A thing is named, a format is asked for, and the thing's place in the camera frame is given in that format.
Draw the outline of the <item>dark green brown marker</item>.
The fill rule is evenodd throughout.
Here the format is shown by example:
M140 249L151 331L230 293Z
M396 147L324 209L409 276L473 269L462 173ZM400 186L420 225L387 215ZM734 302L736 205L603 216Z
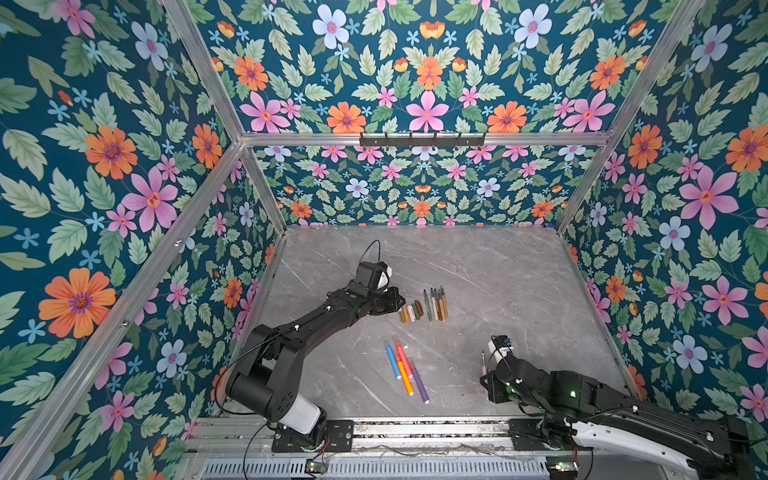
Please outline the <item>dark green brown marker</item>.
M433 313L432 313L432 307L431 307L431 301L429 299L429 295L426 291L426 289L423 289L423 299L424 299L424 308L427 315L427 318L429 321L433 321Z

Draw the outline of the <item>ochre brown marker pen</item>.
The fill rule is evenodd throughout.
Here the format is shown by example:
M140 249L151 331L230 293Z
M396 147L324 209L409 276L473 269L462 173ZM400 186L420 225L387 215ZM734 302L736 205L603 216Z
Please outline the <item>ochre brown marker pen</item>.
M440 299L440 311L442 312L442 321L446 321L449 318L448 308L447 308L447 297L445 294L445 289L441 285L439 289L439 299Z

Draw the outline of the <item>purple marker pen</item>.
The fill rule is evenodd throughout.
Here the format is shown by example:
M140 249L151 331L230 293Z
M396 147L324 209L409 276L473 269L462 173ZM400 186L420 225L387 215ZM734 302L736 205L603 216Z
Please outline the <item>purple marker pen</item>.
M416 383L417 390L418 390L418 392L420 394L420 397L421 397L423 403L424 404L429 404L430 403L430 398L428 396L428 393L427 393L427 390L426 390L425 385L423 383L423 380L422 380L422 378L421 378L421 376L420 376L420 374L418 372L418 369L416 368L416 366L415 366L415 364L414 364L414 362L413 362L413 360L411 358L408 358L407 361L408 361L408 364L410 366L411 372L413 374L413 379L414 379L414 381Z

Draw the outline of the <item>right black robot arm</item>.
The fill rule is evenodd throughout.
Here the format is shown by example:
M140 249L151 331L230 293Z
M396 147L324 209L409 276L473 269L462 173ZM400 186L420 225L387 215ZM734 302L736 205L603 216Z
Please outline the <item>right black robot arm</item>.
M690 479L753 479L750 439L738 419L704 420L638 400L568 370L547 372L512 354L480 378L491 402L538 409L528 438L560 448L632 456Z

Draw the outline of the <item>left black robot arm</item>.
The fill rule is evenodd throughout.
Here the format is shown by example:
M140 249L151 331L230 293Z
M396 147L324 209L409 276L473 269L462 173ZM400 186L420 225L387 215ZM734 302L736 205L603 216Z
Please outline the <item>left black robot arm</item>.
M405 305L386 263L362 261L348 284L309 313L276 327L255 327L230 367L227 397L305 437L320 435L327 413L299 393L304 361L324 341L366 316Z

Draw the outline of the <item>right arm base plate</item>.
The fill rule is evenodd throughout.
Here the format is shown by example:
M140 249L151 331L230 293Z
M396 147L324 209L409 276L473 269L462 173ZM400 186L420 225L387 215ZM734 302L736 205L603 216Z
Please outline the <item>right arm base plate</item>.
M511 442L518 451L566 451L574 447L571 429L545 417L513 418L507 426Z

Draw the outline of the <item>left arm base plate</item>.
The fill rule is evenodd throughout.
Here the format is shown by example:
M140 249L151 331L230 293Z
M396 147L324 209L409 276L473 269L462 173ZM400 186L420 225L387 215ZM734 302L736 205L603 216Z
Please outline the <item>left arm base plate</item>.
M279 425L274 433L273 453L331 453L352 451L355 422L352 420L323 420L310 433L302 434Z

